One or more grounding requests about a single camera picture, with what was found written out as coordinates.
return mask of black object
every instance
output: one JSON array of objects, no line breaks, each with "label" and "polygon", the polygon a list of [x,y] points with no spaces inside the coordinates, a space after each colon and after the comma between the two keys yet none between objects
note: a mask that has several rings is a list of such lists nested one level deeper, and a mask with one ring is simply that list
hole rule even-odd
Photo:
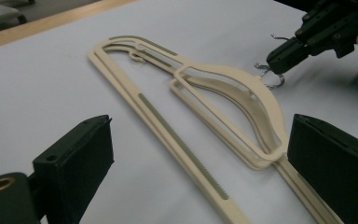
[{"label": "black object", "polygon": [[34,173],[0,175],[0,223],[79,223],[113,163],[110,118],[87,119],[34,159]]},{"label": "black object", "polygon": [[358,223],[358,139],[295,115],[288,158],[342,221]]},{"label": "black object", "polygon": [[308,58],[333,49],[338,58],[354,51],[358,36],[358,0],[276,0],[308,13],[292,37],[267,57],[272,72],[282,74]]}]

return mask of cream hanger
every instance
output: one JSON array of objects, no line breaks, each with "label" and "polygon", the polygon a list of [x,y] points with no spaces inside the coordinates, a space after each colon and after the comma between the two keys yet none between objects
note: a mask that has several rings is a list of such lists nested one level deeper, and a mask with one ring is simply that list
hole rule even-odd
[{"label": "cream hanger", "polygon": [[[282,113],[275,98],[268,88],[264,86],[260,77],[251,76],[239,69],[231,67],[194,63],[168,49],[137,36],[111,38],[89,53],[89,58],[94,65],[115,86],[132,108],[137,111],[138,115],[146,122],[155,135],[158,136],[160,141],[170,150],[173,156],[179,160],[193,179],[195,179],[196,183],[198,183],[208,198],[210,198],[208,195],[212,193],[205,191],[205,189],[208,189],[207,181],[199,182],[197,178],[200,177],[195,175],[193,173],[194,171],[188,169],[189,165],[186,164],[187,161],[177,156],[177,151],[186,151],[183,150],[183,142],[177,140],[176,134],[172,133],[172,131],[167,132],[167,129],[170,128],[167,128],[166,124],[161,125],[161,123],[165,123],[165,121],[162,121],[161,118],[157,118],[159,117],[158,112],[152,108],[151,104],[146,101],[145,97],[125,76],[119,66],[113,62],[107,54],[109,51],[127,51],[133,60],[139,62],[148,61],[166,72],[171,73],[173,75],[171,82],[172,91],[246,164],[253,169],[263,169],[273,164],[303,204],[310,210],[318,223],[342,223],[339,217],[324,203],[288,162],[285,155],[288,138],[283,127]],[[186,72],[188,68],[228,77],[245,86],[248,91],[243,91],[221,80],[206,77],[192,77]],[[209,104],[191,85],[217,92],[238,106],[253,125],[262,149],[246,136],[243,136],[234,125]],[[194,98],[199,101],[199,104],[190,100],[183,94],[182,90],[190,92]],[[200,105],[207,108],[210,113],[205,112]],[[217,201],[218,200],[212,200],[217,210],[223,214],[223,217],[225,217],[225,219],[231,217],[230,214],[225,214],[229,209],[223,211],[224,209],[222,209],[222,207],[225,206],[221,203],[219,204]]]}]

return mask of white surface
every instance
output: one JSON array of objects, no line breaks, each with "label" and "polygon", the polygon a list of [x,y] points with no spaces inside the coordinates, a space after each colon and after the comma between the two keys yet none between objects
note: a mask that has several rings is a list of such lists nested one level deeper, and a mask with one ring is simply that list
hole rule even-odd
[{"label": "white surface", "polygon": [[[0,174],[30,175],[32,160],[78,122],[108,114],[116,162],[82,223],[221,223],[86,54],[108,37],[139,35],[198,63],[258,74],[253,64],[263,63],[282,43],[269,35],[292,36],[302,15],[270,0],[144,0],[0,47]],[[252,223],[314,223],[273,168],[250,170],[172,95],[170,76],[122,59]],[[358,137],[358,51],[340,60],[330,51],[308,58],[286,78],[274,94],[287,132],[300,113]],[[244,122],[233,105],[215,101]]]}]

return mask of white table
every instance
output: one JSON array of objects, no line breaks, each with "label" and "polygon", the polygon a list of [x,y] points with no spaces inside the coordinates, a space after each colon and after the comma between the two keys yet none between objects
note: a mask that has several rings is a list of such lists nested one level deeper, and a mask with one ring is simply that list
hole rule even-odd
[{"label": "white table", "polygon": [[[0,47],[0,174],[30,175],[32,160],[78,122],[108,114],[116,162],[82,223],[221,223],[86,54],[108,37],[139,35],[256,75],[253,64],[282,43],[269,35],[292,36],[303,14],[269,0],[144,0]],[[125,55],[120,61],[252,223],[314,223],[275,169],[250,170],[173,96],[170,76]],[[358,49],[340,60],[330,51],[310,57],[286,78],[273,92],[287,132],[300,113],[358,137]],[[214,101],[247,130],[234,105]]]}]

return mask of wooden edge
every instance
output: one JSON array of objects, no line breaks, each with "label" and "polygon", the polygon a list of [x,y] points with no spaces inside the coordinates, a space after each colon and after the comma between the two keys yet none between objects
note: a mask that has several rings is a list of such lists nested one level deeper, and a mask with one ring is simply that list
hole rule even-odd
[{"label": "wooden edge", "polygon": [[77,21],[92,15],[104,12],[111,8],[133,2],[134,0],[104,0],[84,7],[78,7],[54,16],[50,16],[38,21],[32,21],[20,26],[0,31],[0,46],[23,39],[27,36],[35,35],[40,32],[65,25],[66,23]]}]

